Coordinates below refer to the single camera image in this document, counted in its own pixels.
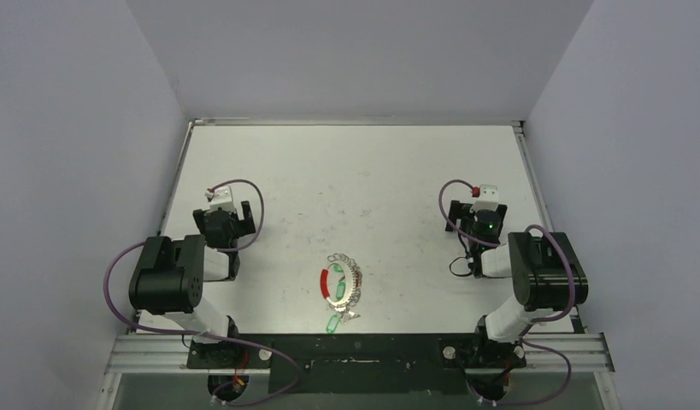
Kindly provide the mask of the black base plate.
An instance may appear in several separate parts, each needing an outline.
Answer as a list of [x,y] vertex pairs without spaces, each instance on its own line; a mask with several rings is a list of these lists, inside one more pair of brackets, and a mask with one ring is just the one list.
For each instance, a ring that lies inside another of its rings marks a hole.
[[191,343],[192,370],[225,371],[273,393],[385,394],[430,391],[463,395],[468,387],[497,393],[510,371],[526,366],[518,344],[487,342],[473,333],[244,334],[236,343]]

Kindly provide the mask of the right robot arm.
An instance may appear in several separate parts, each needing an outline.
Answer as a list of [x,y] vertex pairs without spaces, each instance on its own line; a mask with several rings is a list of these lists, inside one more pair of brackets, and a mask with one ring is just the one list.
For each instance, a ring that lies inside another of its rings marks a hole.
[[513,288],[513,295],[477,324],[481,336],[470,343],[470,354],[481,366],[492,366],[503,357],[503,343],[515,343],[533,326],[568,316],[589,292],[567,233],[531,225],[508,233],[502,242],[506,211],[503,204],[476,210],[453,200],[446,219],[445,230],[458,236],[468,266],[459,276],[508,278]]

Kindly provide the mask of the metal keyring with red handle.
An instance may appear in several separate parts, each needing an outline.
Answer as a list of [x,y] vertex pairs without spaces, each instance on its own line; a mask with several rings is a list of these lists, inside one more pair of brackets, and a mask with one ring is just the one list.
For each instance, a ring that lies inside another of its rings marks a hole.
[[[361,271],[357,262],[344,253],[333,253],[326,258],[326,266],[321,270],[319,286],[321,298],[338,313],[348,312],[361,299],[362,287],[353,289],[352,272]],[[335,299],[335,289],[340,281],[346,283],[346,293],[340,301]]]

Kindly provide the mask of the key with red tag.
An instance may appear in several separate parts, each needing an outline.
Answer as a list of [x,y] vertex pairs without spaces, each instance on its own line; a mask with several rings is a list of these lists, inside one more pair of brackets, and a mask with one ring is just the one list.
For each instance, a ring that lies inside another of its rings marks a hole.
[[362,272],[357,270],[352,272],[353,289],[359,291],[362,286]]

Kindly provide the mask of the key with green tag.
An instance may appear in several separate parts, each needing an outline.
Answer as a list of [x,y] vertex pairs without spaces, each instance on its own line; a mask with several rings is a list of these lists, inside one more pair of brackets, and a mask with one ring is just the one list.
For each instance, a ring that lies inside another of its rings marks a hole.
[[339,328],[340,325],[346,325],[349,321],[357,319],[359,317],[359,313],[355,313],[352,311],[335,313],[327,321],[325,332],[327,334],[333,334]]
[[347,287],[346,287],[345,281],[338,282],[336,289],[335,289],[335,294],[334,294],[335,299],[337,301],[340,301],[344,298],[344,295],[346,293],[346,289],[347,289]]

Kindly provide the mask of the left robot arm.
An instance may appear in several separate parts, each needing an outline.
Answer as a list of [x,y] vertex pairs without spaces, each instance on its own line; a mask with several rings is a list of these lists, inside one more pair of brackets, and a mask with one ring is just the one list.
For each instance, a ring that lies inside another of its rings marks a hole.
[[192,218],[196,234],[144,241],[129,284],[129,301],[135,309],[189,331],[196,343],[209,344],[209,357],[218,366],[232,367],[242,356],[237,326],[203,295],[203,287],[236,279],[241,265],[238,240],[255,235],[256,223],[248,201],[236,208],[231,199],[196,209]]

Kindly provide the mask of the aluminium front rail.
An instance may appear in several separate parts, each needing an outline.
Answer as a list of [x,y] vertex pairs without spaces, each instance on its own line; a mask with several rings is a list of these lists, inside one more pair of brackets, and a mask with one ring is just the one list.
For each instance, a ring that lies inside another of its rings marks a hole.
[[[421,364],[449,369],[460,363],[469,372],[491,372],[475,353],[470,334],[249,334],[248,339],[290,356],[308,370],[321,362],[343,364],[400,364],[410,370]],[[539,333],[526,336],[523,349],[525,372],[561,372],[565,354],[576,372],[613,372],[611,354],[602,334]],[[168,335],[131,334],[115,340],[107,371],[113,374],[266,373],[272,364],[284,365],[276,353],[249,348],[244,354],[212,360],[188,338]]]

